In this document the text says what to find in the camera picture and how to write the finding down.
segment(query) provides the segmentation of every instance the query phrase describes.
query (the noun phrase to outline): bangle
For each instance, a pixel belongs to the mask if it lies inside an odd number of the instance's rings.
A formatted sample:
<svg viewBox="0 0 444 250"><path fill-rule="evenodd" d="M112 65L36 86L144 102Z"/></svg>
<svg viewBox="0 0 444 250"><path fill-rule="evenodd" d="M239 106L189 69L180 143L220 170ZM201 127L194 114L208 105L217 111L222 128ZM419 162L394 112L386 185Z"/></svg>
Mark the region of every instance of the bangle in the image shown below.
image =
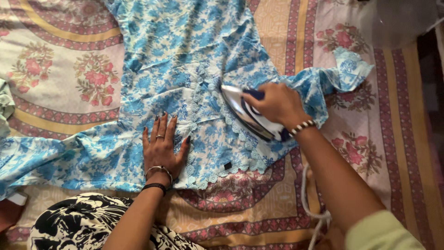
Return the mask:
<svg viewBox="0 0 444 250"><path fill-rule="evenodd" d="M306 129L308 127L314 127L316 126L316 121L313 119L310 119L308 121L302 122L301 124L297 125L296 128L292 129L290 132L290 136L294 137L297 133L301 132L301 130Z"/></svg>
<svg viewBox="0 0 444 250"><path fill-rule="evenodd" d="M145 172L145 180L148 181L147 178L147 173L151 170L151 169L163 169L166 171L166 173L168 174L168 176L170 177L170 185L173 185L173 176L170 174L170 172L168 171L168 169L166 169L164 166L152 166L150 167L146 172Z"/></svg>
<svg viewBox="0 0 444 250"><path fill-rule="evenodd" d="M151 184L145 185L142 188L142 190L140 190L140 192L144 191L147 188L151 188L151 187L158 187L158 188L162 189L163 196L165 197L165 194L167 193L167 188L163 184L160 184L160 183L151 183Z"/></svg>

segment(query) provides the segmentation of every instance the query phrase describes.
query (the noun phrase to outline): black and white patterned fabric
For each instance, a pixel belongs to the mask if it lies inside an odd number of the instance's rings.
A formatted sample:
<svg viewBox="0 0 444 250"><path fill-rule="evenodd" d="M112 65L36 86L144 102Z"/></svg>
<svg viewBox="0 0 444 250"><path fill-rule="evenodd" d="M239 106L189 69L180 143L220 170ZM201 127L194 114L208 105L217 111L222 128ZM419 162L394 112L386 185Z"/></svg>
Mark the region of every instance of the black and white patterned fabric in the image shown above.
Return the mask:
<svg viewBox="0 0 444 250"><path fill-rule="evenodd" d="M133 200L98 193L58 202L37 219L28 239L31 250L101 249ZM203 250L165 226L153 225L150 249Z"/></svg>

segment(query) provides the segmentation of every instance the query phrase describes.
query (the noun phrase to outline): white cord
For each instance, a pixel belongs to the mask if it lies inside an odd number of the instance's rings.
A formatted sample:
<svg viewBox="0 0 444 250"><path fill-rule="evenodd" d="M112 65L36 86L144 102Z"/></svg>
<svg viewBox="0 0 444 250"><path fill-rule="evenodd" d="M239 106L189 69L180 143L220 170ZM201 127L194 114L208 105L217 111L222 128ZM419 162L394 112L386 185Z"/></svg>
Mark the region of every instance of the white cord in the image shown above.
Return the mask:
<svg viewBox="0 0 444 250"><path fill-rule="evenodd" d="M313 236L311 237L310 245L308 247L308 250L313 250L314 243L316 243L316 239L319 235L319 232L321 231L322 225L324 222L329 223L331 220L330 212L327 210L324 214L313 214L310 212L307 204L306 199L306 186L307 186L307 170L310 168L310 165L306 164L304 166L304 170L302 171L302 187L301 187L301 200L302 200L302 207L304 207L305 212L311 216L312 218L319 219L319 222L317 223L316 227L314 228Z"/></svg>

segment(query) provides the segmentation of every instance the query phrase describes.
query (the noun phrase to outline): floral bedsheet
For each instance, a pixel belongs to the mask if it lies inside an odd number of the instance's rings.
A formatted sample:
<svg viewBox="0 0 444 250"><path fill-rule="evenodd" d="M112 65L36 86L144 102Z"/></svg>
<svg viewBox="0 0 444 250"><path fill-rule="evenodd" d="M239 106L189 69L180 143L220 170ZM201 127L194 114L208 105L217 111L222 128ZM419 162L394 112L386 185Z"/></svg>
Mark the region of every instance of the floral bedsheet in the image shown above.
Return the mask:
<svg viewBox="0 0 444 250"><path fill-rule="evenodd" d="M280 74L334 66L337 46L376 65L354 92L326 96L322 132L427 249L443 248L415 44L393 51L366 44L355 0L251 0L250 9ZM64 139L118 118L122 36L99 0L0 0L0 45L0 78L15 83L15 135ZM240 171L206 190L170 192L158 222L209 249L304 249L314 227L300 202L304 162L295 148L264 174ZM310 210L324 210L314 181L308 185ZM7 233L16 249L43 210L80 193L23 191L28 207Z"/></svg>

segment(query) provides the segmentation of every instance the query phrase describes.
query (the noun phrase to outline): blue floral kurta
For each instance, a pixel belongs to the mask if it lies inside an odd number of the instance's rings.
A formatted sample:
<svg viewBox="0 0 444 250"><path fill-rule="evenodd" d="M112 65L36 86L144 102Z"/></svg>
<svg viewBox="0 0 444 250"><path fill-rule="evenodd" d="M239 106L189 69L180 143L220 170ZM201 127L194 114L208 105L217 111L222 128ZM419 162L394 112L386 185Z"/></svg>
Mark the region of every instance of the blue floral kurta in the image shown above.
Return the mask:
<svg viewBox="0 0 444 250"><path fill-rule="evenodd" d="M48 183L69 189L139 191L144 184L142 131L162 111L178 116L174 149L192 136L187 165L174 184L204 189L239 169L258 170L284 156L295 141L265 143L248 132L223 102L219 85L257 88L285 82L321 126L323 94L350 91L370 72L355 53L335 51L338 67L279 76L241 0L105 1L124 37L119 121L66 140L9 137L0 141L0 198L17 186ZM225 170L224 165L231 163Z"/></svg>

